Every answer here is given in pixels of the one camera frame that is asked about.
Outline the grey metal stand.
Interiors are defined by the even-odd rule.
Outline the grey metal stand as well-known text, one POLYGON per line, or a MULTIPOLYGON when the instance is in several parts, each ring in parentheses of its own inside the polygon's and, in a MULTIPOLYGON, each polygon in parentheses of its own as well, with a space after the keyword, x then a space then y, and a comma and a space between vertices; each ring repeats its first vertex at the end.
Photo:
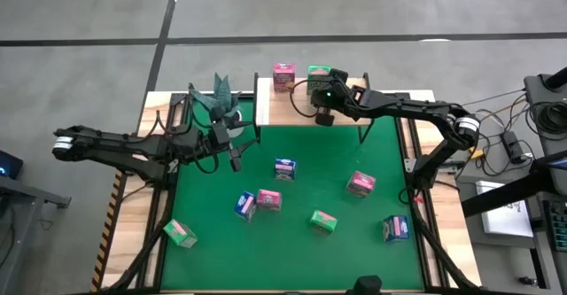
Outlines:
POLYGON ((530 130, 538 136, 545 155, 567 150, 567 67, 556 74, 524 78, 530 130))

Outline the black power adapter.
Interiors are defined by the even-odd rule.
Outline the black power adapter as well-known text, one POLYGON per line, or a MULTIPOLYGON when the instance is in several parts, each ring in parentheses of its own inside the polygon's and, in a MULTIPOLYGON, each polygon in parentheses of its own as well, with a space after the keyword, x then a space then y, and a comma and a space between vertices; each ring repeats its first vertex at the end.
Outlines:
POLYGON ((501 134, 501 142, 505 152, 508 154, 511 164, 518 165, 526 161, 524 151, 513 131, 507 131, 501 134))

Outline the black rounded object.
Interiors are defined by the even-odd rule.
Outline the black rounded object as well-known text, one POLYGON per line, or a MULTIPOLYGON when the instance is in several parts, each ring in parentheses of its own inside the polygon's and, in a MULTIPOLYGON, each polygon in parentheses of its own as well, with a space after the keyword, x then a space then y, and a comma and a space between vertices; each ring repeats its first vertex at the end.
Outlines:
POLYGON ((382 295, 383 282, 378 276, 361 276, 345 295, 382 295))

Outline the Apple Jacks cereal box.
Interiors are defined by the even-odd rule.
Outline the Apple Jacks cereal box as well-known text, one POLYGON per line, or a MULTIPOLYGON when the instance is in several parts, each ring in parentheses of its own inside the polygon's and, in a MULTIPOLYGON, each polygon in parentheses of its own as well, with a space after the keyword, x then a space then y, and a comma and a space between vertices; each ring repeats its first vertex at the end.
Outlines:
POLYGON ((176 219, 170 220, 163 230, 177 246, 191 248, 198 241, 197 235, 187 225, 176 219))
POLYGON ((316 229, 330 234, 336 230, 338 219, 321 210, 314 210, 309 219, 309 224, 316 229))
POLYGON ((322 85, 330 74, 331 67, 328 65, 309 65, 307 67, 307 94, 322 85))

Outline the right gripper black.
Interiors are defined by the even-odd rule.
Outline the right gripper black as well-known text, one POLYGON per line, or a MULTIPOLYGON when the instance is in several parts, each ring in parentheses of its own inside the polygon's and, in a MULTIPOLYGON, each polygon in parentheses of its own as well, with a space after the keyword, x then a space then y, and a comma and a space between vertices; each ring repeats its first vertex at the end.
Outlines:
POLYGON ((316 76, 310 80, 315 85, 311 91, 310 102, 316 108, 316 124, 330 127, 335 119, 330 111, 344 111, 345 103, 351 96, 351 91, 346 86, 347 79, 347 72, 331 68, 327 75, 316 76))

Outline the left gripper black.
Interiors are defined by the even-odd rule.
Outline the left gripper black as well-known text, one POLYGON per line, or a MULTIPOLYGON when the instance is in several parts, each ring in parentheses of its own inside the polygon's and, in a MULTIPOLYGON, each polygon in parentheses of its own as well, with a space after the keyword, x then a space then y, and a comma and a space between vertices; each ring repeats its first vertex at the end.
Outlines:
POLYGON ((229 162, 234 172, 241 170, 241 158, 243 153, 252 145, 258 143, 257 139, 253 139, 234 146, 229 137, 228 129, 222 122, 213 123, 207 136, 214 156, 224 151, 229 153, 229 162))

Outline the black keyboard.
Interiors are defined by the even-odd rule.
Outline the black keyboard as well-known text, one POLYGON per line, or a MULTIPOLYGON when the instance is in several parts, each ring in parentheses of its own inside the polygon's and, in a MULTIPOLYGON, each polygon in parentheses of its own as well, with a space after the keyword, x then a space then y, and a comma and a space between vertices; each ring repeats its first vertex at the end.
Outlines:
POLYGON ((556 252, 567 252, 567 201, 542 201, 548 241, 556 252))

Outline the yellow black hazard tape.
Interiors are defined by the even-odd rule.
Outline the yellow black hazard tape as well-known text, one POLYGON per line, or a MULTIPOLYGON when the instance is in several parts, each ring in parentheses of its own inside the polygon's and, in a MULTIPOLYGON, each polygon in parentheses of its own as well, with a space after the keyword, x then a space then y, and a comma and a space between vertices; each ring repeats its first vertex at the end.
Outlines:
POLYGON ((113 180, 113 189, 108 202, 105 223, 94 267, 94 275, 91 279, 90 292, 100 291, 103 288, 102 282, 104 280, 106 264, 112 247, 115 227, 118 222, 121 200, 125 190, 125 182, 125 174, 120 170, 116 170, 113 180))

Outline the Frosted Flakes cereal box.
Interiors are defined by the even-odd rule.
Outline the Frosted Flakes cereal box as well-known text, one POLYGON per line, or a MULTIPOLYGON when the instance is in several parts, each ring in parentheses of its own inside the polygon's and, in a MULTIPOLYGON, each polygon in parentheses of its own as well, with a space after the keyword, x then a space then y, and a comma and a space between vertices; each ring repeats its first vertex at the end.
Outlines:
POLYGON ((294 159, 276 158, 274 174, 277 180, 293 182, 298 162, 294 159))
POLYGON ((246 221, 250 221, 256 211, 256 196, 248 191, 244 191, 234 208, 235 213, 246 221))
POLYGON ((382 221, 382 226, 386 243, 409 239, 408 218, 405 215, 391 215, 382 221))

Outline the green plant white pot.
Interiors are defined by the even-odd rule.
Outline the green plant white pot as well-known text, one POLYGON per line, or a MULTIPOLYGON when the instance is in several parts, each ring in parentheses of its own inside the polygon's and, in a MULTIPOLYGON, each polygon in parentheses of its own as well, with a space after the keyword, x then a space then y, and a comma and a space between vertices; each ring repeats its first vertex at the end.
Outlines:
POLYGON ((214 121, 223 122, 227 127, 229 127, 229 138, 237 138, 244 131, 244 128, 240 125, 243 121, 243 115, 239 104, 240 95, 240 91, 236 94, 232 94, 229 85, 229 77, 227 75, 221 78, 217 73, 214 74, 214 88, 211 96, 195 90, 192 86, 190 86, 190 124, 192 124, 192 122, 196 122, 201 128, 209 129, 212 127, 214 121), (202 123, 193 110, 193 105, 196 103, 200 104, 208 113, 212 113, 213 110, 220 111, 221 117, 219 119, 210 118, 210 122, 208 124, 202 123))

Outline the black electronic device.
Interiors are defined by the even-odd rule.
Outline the black electronic device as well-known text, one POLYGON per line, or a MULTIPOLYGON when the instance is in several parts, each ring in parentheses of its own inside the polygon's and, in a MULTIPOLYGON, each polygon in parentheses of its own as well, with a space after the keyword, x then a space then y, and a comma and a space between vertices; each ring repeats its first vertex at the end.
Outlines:
POLYGON ((0 151, 0 176, 16 180, 19 177, 23 160, 10 153, 0 151))

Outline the grey metal desk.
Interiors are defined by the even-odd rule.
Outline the grey metal desk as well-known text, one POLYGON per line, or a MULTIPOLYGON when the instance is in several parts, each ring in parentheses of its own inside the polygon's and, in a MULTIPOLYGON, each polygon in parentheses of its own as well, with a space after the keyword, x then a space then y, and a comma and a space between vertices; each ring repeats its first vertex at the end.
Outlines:
POLYGON ((2 205, 5 205, 6 210, 13 210, 8 234, 10 244, 6 254, 0 257, 0 295, 14 294, 43 205, 52 203, 57 208, 68 208, 71 200, 70 197, 0 176, 0 218, 2 205))

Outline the Raisin Bran cereal box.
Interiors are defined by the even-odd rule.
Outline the Raisin Bran cereal box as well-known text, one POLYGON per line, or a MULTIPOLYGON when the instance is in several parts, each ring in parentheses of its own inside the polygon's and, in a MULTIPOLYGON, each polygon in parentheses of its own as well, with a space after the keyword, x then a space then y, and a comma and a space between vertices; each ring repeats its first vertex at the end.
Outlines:
POLYGON ((275 92, 287 92, 295 83, 296 66, 294 63, 276 62, 272 67, 275 92))
POLYGON ((271 210, 280 212, 283 203, 282 193, 279 191, 260 189, 257 194, 257 205, 271 210))
POLYGON ((355 171, 346 185, 346 190, 358 197, 365 198, 374 191, 375 186, 375 177, 355 171))

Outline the black flat bar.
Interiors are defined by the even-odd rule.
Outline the black flat bar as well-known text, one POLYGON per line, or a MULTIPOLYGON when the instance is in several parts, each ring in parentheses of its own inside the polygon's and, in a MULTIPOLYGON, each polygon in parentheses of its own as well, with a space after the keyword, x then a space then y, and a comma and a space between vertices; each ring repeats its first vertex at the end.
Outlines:
POLYGON ((462 202, 465 218, 525 200, 540 192, 567 197, 567 150, 536 159, 528 175, 462 202))

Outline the white paper sheet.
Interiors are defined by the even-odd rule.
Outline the white paper sheet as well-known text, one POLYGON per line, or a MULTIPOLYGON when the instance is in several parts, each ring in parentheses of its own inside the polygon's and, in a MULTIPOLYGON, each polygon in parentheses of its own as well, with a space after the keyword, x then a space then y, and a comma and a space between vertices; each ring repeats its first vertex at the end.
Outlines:
POLYGON ((533 237, 524 200, 513 202, 481 214, 484 232, 514 237, 533 237))

